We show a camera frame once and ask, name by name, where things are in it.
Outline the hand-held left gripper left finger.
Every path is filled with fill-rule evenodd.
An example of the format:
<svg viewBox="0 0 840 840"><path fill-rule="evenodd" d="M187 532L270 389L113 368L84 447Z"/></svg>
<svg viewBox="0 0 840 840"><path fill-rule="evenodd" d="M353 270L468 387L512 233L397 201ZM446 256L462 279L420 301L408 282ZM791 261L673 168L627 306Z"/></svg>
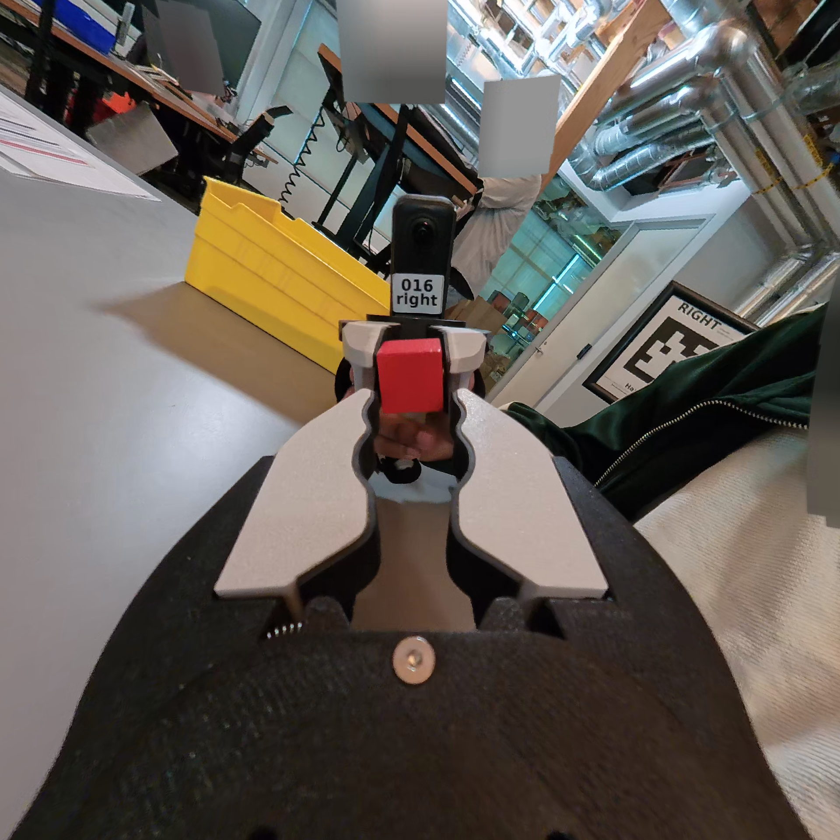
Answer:
<svg viewBox="0 0 840 840"><path fill-rule="evenodd" d="M353 613L381 563L371 414L375 394L362 388L282 445L216 581L218 597L280 598L302 614L329 596Z"/></svg>

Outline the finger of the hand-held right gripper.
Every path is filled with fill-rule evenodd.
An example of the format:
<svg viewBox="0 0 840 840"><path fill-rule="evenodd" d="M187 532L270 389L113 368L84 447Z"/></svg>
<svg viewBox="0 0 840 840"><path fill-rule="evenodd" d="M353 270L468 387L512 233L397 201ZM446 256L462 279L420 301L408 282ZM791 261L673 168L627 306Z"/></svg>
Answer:
<svg viewBox="0 0 840 840"><path fill-rule="evenodd" d="M376 354L394 320L364 320L341 322L343 361L353 373L353 387L377 390Z"/></svg>
<svg viewBox="0 0 840 840"><path fill-rule="evenodd" d="M451 392L470 387L487 354L487 333L463 327L442 327L447 386Z"/></svg>

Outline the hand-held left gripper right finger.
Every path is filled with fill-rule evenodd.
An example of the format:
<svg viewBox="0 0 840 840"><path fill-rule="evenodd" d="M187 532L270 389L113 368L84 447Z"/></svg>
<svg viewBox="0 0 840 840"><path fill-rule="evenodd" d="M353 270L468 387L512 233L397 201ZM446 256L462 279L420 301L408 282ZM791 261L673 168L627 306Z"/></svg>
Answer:
<svg viewBox="0 0 840 840"><path fill-rule="evenodd" d="M550 451L466 388L451 395L457 485L446 564L475 615L509 597L601 600L608 583Z"/></svg>

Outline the red cube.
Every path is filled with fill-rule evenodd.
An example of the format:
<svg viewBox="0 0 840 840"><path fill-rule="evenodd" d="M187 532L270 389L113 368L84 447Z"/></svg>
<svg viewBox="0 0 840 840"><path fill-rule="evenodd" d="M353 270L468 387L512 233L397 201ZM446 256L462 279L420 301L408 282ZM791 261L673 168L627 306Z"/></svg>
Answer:
<svg viewBox="0 0 840 840"><path fill-rule="evenodd" d="M444 352L439 338L385 341L375 360L384 414L444 411Z"/></svg>

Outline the person's right hand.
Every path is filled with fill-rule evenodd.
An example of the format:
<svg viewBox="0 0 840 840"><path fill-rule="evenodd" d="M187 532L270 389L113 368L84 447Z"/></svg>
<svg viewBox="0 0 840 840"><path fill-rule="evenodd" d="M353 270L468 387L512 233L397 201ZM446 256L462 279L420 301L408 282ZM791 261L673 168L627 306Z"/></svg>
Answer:
<svg viewBox="0 0 840 840"><path fill-rule="evenodd" d="M431 464L451 459L454 440L446 413L426 414L423 420L412 416L381 413L374 451L378 456L397 460L418 460Z"/></svg>

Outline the black-framed desk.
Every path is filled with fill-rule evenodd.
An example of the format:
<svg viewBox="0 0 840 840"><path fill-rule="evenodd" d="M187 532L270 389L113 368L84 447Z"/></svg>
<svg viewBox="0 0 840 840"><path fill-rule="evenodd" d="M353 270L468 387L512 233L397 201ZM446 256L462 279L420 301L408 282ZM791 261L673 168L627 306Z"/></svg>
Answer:
<svg viewBox="0 0 840 840"><path fill-rule="evenodd" d="M326 45L318 48L329 86L319 119L338 135L338 148L351 154L338 185L318 218L320 229L357 259L372 259L383 267L385 257L374 256L368 238L380 213L399 187L407 194L441 196L456 204L470 203L480 192L480 179L457 155L443 129L419 106L391 106L351 102L343 96L340 58ZM372 161L360 193L335 233L325 223L354 167Z"/></svg>

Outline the large yellow plastic bin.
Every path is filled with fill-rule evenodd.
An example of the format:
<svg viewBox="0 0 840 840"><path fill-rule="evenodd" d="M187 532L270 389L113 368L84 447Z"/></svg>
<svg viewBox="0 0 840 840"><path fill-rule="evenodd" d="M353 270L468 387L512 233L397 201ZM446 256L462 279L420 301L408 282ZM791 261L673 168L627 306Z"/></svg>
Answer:
<svg viewBox="0 0 840 840"><path fill-rule="evenodd" d="M390 311L386 280L278 201L206 178L185 282L331 373L340 322Z"/></svg>

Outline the framed black-white marker poster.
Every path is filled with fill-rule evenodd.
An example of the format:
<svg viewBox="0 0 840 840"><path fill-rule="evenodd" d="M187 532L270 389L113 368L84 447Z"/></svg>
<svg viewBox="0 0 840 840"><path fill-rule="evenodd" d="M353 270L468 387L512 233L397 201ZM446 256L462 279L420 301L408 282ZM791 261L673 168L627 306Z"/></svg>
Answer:
<svg viewBox="0 0 840 840"><path fill-rule="evenodd" d="M671 365L741 341L757 329L671 281L589 373L583 387L612 404L645 388Z"/></svg>

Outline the white door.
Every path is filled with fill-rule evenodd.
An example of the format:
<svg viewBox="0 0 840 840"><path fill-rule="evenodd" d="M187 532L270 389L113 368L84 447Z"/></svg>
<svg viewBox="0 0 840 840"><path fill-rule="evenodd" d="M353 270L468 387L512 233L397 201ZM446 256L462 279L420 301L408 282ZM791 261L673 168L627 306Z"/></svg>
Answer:
<svg viewBox="0 0 840 840"><path fill-rule="evenodd" d="M495 406L536 406L656 281L706 225L704 217L635 222L585 278L500 381L487 389Z"/></svg>

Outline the wooden beam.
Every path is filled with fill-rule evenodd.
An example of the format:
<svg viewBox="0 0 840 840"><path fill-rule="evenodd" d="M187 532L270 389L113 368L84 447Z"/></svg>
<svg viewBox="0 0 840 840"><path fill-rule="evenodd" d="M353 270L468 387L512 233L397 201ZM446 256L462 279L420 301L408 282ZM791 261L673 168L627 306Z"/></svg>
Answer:
<svg viewBox="0 0 840 840"><path fill-rule="evenodd" d="M670 20L669 12L659 1L634 3L633 16L614 37L604 56L561 114L555 127L549 167L542 176L541 188L551 182L610 97L624 83L648 46Z"/></svg>

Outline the wooden background desk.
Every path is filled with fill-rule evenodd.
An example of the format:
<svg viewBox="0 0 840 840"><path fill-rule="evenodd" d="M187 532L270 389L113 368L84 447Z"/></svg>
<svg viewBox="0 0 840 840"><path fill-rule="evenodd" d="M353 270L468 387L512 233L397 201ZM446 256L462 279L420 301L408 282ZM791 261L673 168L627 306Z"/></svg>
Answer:
<svg viewBox="0 0 840 840"><path fill-rule="evenodd" d="M223 141L232 143L238 139L237 135L218 124L194 100L151 78L141 68L116 56L105 56L97 52L58 24L53 24L51 34L58 43L54 48L58 59L64 60L75 72L105 85L109 90L120 93L123 90L132 93L144 91L160 105L178 112L202 130Z"/></svg>

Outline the silver ventilation ducts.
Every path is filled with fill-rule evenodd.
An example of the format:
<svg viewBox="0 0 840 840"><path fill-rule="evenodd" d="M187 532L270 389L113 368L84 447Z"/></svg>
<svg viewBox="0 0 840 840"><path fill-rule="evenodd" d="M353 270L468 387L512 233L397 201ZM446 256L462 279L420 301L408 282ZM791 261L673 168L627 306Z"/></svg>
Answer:
<svg viewBox="0 0 840 840"><path fill-rule="evenodd" d="M612 95L567 161L604 193L714 143L786 252L736 313L760 327L800 310L838 277L832 165L781 72L734 2L663 2L686 39Z"/></svg>

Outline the white printed paper sheet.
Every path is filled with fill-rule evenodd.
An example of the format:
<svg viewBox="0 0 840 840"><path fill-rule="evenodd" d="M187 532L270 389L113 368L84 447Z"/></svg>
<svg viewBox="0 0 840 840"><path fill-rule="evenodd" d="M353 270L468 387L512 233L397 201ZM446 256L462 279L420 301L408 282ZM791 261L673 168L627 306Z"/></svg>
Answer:
<svg viewBox="0 0 840 840"><path fill-rule="evenodd" d="M159 202L158 196L65 136L46 119L1 91L1 169L39 182Z"/></svg>

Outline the blue plastic bin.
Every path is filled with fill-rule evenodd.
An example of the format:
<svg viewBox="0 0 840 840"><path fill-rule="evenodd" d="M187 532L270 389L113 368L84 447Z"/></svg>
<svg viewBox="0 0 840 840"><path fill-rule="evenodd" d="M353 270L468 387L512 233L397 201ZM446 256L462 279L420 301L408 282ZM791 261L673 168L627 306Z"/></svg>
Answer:
<svg viewBox="0 0 840 840"><path fill-rule="evenodd" d="M114 33L71 1L55 1L54 19L79 41L103 55L107 55L117 42Z"/></svg>

